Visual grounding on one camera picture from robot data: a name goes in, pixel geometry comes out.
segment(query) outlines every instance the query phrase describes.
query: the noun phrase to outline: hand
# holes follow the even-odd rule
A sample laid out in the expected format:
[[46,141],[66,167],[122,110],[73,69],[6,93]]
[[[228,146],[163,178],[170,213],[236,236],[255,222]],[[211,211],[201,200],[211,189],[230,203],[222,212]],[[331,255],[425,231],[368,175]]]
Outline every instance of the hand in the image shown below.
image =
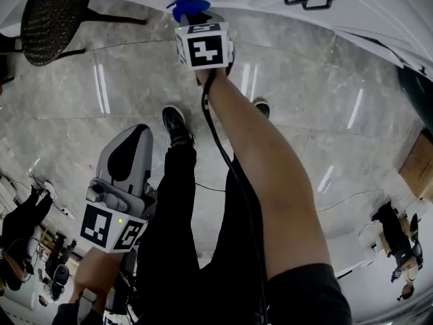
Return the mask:
[[395,281],[396,279],[399,279],[400,276],[401,276],[401,271],[400,271],[398,268],[396,268],[396,269],[394,270],[394,272],[392,273],[392,275],[391,275],[391,283],[394,283],[394,281]]
[[[200,84],[202,85],[202,87],[204,87],[204,85],[206,84],[206,81],[208,80],[211,70],[212,70],[211,68],[207,68],[206,70],[196,71],[196,76]],[[227,78],[227,75],[225,74],[225,68],[216,68],[215,70],[216,70],[215,78]]]

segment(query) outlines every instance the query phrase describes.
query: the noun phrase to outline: black sneaker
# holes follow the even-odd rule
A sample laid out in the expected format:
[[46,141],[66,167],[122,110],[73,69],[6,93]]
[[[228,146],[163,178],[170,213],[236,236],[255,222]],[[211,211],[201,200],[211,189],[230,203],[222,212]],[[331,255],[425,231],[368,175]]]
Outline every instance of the black sneaker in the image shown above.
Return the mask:
[[269,114],[271,113],[271,109],[269,108],[268,103],[262,98],[256,98],[252,102],[262,114],[269,119]]
[[191,133],[185,124],[185,117],[178,107],[174,105],[165,106],[164,110],[162,110],[162,120],[170,135],[172,147],[193,144]]

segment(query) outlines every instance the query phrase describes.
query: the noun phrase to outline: blue object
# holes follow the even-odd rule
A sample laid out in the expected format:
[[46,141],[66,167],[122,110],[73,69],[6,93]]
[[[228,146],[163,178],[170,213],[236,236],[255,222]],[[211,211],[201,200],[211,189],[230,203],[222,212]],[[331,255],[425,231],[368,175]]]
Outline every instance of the blue object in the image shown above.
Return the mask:
[[168,5],[167,8],[171,6],[175,6],[173,9],[173,17],[176,22],[180,23],[183,14],[196,17],[200,12],[209,9],[210,2],[206,0],[176,0]]

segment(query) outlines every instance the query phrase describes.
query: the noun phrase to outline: person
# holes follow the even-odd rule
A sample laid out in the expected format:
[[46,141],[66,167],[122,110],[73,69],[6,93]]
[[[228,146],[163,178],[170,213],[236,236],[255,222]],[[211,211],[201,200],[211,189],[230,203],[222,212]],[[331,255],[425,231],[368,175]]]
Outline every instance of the person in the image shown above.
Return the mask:
[[[38,203],[42,193],[45,193],[45,196]],[[34,272],[27,246],[35,228],[47,216],[52,203],[53,199],[49,191],[37,190],[32,187],[27,200],[8,213],[3,220],[0,247],[16,262],[20,269],[29,274]],[[16,274],[9,263],[1,264],[0,278],[11,290],[19,290],[22,285],[22,280]]]
[[[208,75],[197,72],[202,85]],[[274,325],[298,322],[296,318],[309,324],[352,324],[310,181],[267,119],[269,106],[249,102],[224,70],[217,70],[209,100],[235,154],[216,249],[212,261],[200,269],[191,231],[196,151],[180,110],[167,106],[162,119],[171,146],[156,214],[138,249],[136,287],[142,309],[137,324],[260,324],[263,307],[269,308]],[[92,248],[77,270],[70,303],[58,307],[53,324],[76,324],[86,289],[96,299],[82,324],[101,324],[121,259],[122,254]]]
[[74,248],[76,247],[76,240],[73,240],[66,248],[63,247],[65,243],[65,235],[60,232],[57,233],[58,239],[55,241],[53,250],[50,252],[47,262],[45,263],[45,272],[47,275],[54,279],[54,273],[57,267],[64,265],[68,262]]
[[418,275],[418,263],[412,252],[409,237],[403,231],[391,202],[387,202],[381,206],[371,217],[371,220],[378,220],[382,224],[385,240],[390,247],[390,253],[394,256],[397,263],[397,268],[392,274],[391,282],[394,282],[400,275],[403,275],[406,284],[398,300],[407,300],[415,291],[413,283]]

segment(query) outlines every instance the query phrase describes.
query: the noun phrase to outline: cardboard box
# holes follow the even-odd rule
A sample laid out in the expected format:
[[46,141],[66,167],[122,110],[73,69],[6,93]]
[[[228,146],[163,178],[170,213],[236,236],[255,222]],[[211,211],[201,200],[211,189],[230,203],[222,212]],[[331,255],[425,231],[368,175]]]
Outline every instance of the cardboard box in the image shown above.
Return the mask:
[[422,131],[400,169],[400,175],[418,198],[433,200],[432,135]]

